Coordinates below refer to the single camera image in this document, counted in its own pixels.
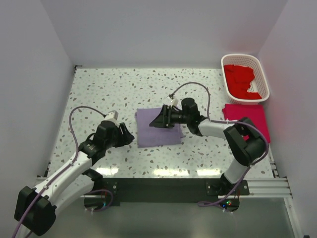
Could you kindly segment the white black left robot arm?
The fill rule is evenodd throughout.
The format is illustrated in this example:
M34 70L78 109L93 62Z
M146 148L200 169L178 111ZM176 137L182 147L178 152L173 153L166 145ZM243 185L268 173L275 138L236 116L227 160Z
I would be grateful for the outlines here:
M103 176L92 166L108 149L129 145L133 140L125 123L103 120L96 132L76 144L76 151L66 164L37 186L21 189L14 213L18 225L12 236L21 226L41 236L54 224L58 209L78 196L102 192Z

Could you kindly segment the purple t shirt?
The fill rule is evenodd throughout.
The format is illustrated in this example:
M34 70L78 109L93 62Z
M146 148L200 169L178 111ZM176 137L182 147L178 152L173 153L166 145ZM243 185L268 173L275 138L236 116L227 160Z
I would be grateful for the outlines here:
M137 109L137 145L139 148L181 144L184 134L179 124L173 128L150 127L149 124L159 115L161 108Z

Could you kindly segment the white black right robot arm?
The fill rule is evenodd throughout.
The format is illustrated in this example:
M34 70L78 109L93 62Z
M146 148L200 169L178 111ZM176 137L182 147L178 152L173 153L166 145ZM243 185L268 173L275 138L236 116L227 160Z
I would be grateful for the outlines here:
M232 187L240 183L250 167L267 155L268 141L249 118L210 120L200 114L192 98L182 100L181 107L182 109L178 109L175 106L163 105L149 126L173 128L176 124L185 124L193 135L226 139L234 159L221 175L221 183L225 186Z

